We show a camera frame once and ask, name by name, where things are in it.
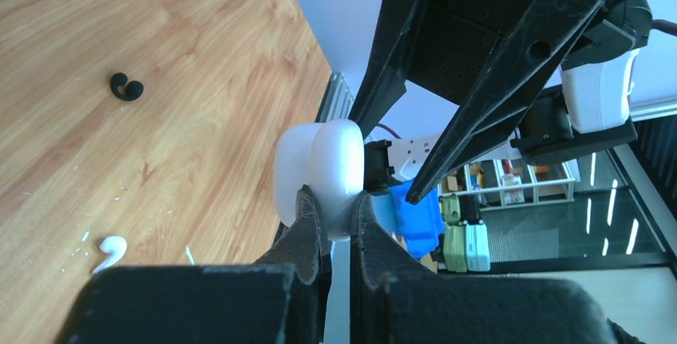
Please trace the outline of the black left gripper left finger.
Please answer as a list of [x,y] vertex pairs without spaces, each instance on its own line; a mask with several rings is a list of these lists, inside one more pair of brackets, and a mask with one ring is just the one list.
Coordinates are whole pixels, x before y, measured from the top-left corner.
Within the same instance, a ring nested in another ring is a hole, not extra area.
[[308,186],[295,222],[248,265],[112,267],[77,296],[58,343],[320,343],[331,256]]

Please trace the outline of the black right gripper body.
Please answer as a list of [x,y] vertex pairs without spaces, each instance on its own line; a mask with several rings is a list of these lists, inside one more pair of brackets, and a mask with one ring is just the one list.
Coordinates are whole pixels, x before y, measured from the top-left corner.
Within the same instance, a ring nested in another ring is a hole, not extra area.
[[408,80],[460,104],[532,0],[429,0]]

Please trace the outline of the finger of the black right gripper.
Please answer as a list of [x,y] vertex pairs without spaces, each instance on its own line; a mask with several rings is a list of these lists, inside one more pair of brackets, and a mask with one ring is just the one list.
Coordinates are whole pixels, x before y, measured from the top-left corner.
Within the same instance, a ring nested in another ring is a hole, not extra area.
[[406,195],[418,204],[449,172],[505,143],[605,0],[532,0],[501,38]]
[[428,1],[382,0],[366,73],[348,116],[364,137],[406,92]]

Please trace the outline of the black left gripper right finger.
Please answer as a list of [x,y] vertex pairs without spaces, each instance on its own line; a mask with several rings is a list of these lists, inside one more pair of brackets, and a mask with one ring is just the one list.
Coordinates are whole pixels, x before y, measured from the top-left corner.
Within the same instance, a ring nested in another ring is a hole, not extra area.
[[378,223],[360,194],[351,216],[353,343],[613,343],[600,305],[566,279],[438,275]]

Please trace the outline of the white earbud charging case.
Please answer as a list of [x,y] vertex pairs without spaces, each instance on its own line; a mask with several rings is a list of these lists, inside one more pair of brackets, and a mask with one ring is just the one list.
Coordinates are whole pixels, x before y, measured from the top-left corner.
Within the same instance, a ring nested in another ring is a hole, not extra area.
[[348,240],[353,203],[364,189],[364,169],[364,140],[355,122],[338,119],[291,127],[275,152],[274,201],[281,223],[290,227],[295,222],[296,192],[306,185],[319,202],[328,239]]

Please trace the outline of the white earbud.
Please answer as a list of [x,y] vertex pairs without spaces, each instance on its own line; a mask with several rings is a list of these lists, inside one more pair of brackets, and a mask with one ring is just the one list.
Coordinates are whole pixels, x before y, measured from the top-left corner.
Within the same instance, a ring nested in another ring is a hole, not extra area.
[[119,235],[105,237],[99,246],[100,251],[105,254],[105,259],[92,270],[92,274],[96,275],[118,263],[124,257],[127,248],[128,243],[124,237]]

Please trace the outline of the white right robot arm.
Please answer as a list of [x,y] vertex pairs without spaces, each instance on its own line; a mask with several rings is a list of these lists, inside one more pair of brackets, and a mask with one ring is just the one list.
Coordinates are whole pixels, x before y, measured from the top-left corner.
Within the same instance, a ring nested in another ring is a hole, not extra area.
[[370,133],[412,82],[454,103],[445,130],[366,146],[363,187],[410,183],[419,203],[476,159],[550,165],[633,141],[633,62],[652,30],[646,0],[382,0],[350,111]]

